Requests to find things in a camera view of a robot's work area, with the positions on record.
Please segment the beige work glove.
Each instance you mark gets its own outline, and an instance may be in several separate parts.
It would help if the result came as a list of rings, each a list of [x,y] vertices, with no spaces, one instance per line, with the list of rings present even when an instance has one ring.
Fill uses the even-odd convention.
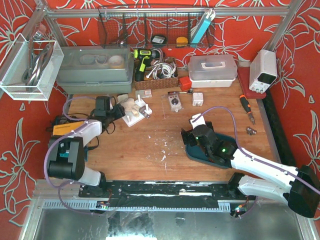
[[[132,113],[134,117],[140,116],[140,106],[135,103],[135,100],[129,97],[128,94],[119,94],[117,96],[118,102],[124,107],[126,113]]]

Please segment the white peg board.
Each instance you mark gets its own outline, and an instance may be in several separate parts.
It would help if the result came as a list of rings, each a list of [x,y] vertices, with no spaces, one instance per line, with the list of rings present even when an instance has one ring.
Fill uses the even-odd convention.
[[[122,120],[128,127],[132,127],[143,119],[149,119],[153,113],[151,107],[141,98],[134,100],[127,97],[120,104],[125,113]]]

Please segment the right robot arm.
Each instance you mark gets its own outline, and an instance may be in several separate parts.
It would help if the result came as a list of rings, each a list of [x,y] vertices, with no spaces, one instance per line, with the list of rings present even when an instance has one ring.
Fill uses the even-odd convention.
[[[320,181],[307,165],[297,168],[257,156],[237,145],[231,136],[216,133],[206,121],[191,130],[182,129],[187,150],[198,151],[188,157],[221,169],[238,170],[228,182],[229,194],[236,198],[259,196],[288,205],[295,213],[313,218],[320,202]]]

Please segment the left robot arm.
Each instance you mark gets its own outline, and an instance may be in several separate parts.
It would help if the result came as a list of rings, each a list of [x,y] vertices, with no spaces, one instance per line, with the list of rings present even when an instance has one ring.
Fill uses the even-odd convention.
[[[80,126],[68,130],[65,134],[54,134],[49,142],[48,151],[44,157],[43,172],[47,183],[54,185],[50,177],[65,179],[66,184],[77,182],[85,186],[99,188],[106,187],[106,177],[103,172],[93,170],[85,164],[85,146],[94,138],[107,131],[110,124],[126,115],[125,108],[115,102],[112,97],[98,96],[94,98],[95,108],[88,118],[72,118],[66,113],[66,106],[62,107],[63,115],[72,123]]]

